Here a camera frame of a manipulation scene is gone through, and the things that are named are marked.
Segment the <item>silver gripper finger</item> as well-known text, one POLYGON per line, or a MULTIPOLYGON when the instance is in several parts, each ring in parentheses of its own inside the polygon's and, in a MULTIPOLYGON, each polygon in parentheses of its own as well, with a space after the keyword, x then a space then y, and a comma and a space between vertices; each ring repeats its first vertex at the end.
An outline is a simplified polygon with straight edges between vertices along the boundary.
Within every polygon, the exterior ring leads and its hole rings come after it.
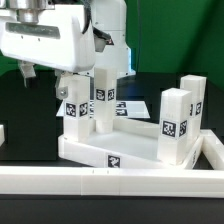
POLYGON ((29 82, 36 77, 34 63, 19 60, 18 67, 24 79, 24 86, 28 87, 29 82))
POLYGON ((56 72, 56 97, 60 100, 66 99, 68 97, 68 85, 71 80, 72 74, 66 71, 57 71, 56 72))

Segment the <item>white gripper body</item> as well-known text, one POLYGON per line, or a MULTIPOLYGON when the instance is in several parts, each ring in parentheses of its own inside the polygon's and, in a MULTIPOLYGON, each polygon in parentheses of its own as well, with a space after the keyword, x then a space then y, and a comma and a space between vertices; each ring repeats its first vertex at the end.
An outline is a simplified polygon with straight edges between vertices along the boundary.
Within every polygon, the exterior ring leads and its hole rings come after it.
POLYGON ((82 72, 95 64, 92 25, 84 31, 83 5, 57 4, 43 10, 37 24, 17 21, 16 11, 0 9, 0 51, 5 57, 54 69, 82 72))

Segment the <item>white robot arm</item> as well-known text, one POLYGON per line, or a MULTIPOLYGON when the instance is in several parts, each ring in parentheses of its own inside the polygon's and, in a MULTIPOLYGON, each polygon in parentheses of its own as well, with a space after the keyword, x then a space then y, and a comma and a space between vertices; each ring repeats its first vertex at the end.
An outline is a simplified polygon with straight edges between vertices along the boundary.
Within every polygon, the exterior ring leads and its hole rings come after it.
POLYGON ((125 0, 0 0, 0 53, 18 61, 25 80, 36 65, 92 77, 112 67, 131 69, 125 0))

